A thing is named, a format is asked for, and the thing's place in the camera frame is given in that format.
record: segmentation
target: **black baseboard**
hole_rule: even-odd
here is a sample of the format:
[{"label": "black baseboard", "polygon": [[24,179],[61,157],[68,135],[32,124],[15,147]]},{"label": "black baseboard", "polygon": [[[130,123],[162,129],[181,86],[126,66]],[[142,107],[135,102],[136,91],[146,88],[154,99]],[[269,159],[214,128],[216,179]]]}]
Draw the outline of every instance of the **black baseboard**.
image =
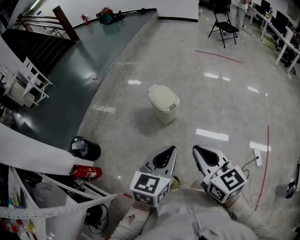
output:
[{"label": "black baseboard", "polygon": [[185,17],[158,17],[160,20],[178,20],[178,21],[187,21],[187,22],[198,22],[198,19],[185,18]]},{"label": "black baseboard", "polygon": [[[122,14],[136,13],[137,11],[138,10],[126,11],[126,12],[122,12]],[[157,11],[157,9],[156,8],[145,8],[145,12],[150,12],[150,11]],[[94,18],[94,19],[89,20],[89,22],[92,23],[92,22],[94,22],[96,20],[98,20],[98,19]],[[74,26],[73,28],[75,29],[75,28],[78,28],[78,27],[83,26],[83,25],[85,25],[84,22],[81,23],[81,24],[79,24],[79,25]]]}]

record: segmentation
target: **trash can lid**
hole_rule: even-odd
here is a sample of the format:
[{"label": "trash can lid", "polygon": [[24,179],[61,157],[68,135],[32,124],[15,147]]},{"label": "trash can lid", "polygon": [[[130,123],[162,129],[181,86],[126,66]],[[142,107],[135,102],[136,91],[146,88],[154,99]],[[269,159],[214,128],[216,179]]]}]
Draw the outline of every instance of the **trash can lid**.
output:
[{"label": "trash can lid", "polygon": [[178,97],[168,87],[159,85],[149,93],[149,99],[164,112],[177,103]]}]

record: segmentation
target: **floor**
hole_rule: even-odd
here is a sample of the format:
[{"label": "floor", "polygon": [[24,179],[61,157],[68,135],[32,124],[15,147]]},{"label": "floor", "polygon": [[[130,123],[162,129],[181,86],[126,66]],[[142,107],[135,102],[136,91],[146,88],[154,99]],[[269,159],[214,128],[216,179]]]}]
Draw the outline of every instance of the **floor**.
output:
[{"label": "floor", "polygon": [[[278,237],[291,239],[295,236],[291,227],[299,220],[300,195],[286,200],[285,188],[300,154],[300,71],[290,79],[282,63],[274,66],[278,53],[263,45],[259,30],[248,24],[246,30],[252,36],[242,32],[237,45],[227,40],[224,48],[218,32],[208,38],[214,21],[207,9],[199,23],[160,20],[130,61],[115,63],[79,129],[79,134],[102,148],[95,165],[102,168],[103,176],[93,183],[120,193],[113,203],[115,227],[132,202],[123,193],[129,193],[134,172],[150,152],[175,145],[174,174],[182,187],[189,187],[201,177],[192,156],[195,144],[218,148],[242,167],[253,159],[251,147],[258,143],[263,165],[256,172],[251,163],[248,170],[251,175],[255,172],[251,192],[259,193],[269,126],[270,187],[265,207],[258,211]],[[151,110],[147,95],[154,84],[169,87],[180,98],[177,119],[168,126]],[[201,129],[228,137],[197,134]],[[243,193],[251,204],[248,186]]]},{"label": "floor", "polygon": [[51,73],[50,98],[39,106],[20,108],[14,130],[68,150],[107,71],[154,13],[130,14],[111,25],[95,21],[77,28],[80,42],[67,51]]}]

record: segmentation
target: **person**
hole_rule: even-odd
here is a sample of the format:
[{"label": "person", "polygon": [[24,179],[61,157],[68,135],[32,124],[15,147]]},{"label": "person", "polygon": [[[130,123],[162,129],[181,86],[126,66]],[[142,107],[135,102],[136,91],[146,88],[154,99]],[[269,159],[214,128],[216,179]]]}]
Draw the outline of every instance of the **person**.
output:
[{"label": "person", "polygon": [[171,192],[152,212],[135,202],[110,240],[278,240],[238,195],[222,206],[195,183],[180,190],[174,178]]},{"label": "person", "polygon": [[[231,0],[230,5],[230,22],[233,26],[235,26],[237,29],[239,29],[239,32],[235,32],[234,36],[236,38],[239,37],[240,31],[243,27],[246,12],[248,9],[249,3],[251,3],[252,0]],[[232,33],[224,32],[225,36],[232,35]]]}]

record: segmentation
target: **pants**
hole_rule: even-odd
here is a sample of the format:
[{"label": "pants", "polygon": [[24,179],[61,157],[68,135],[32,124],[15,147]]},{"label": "pants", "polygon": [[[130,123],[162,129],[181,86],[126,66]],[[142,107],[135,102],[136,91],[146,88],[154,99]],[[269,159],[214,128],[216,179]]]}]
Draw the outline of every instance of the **pants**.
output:
[{"label": "pants", "polygon": [[239,33],[245,21],[245,11],[246,10],[234,5],[233,3],[230,5],[230,22],[232,26],[239,29]]}]

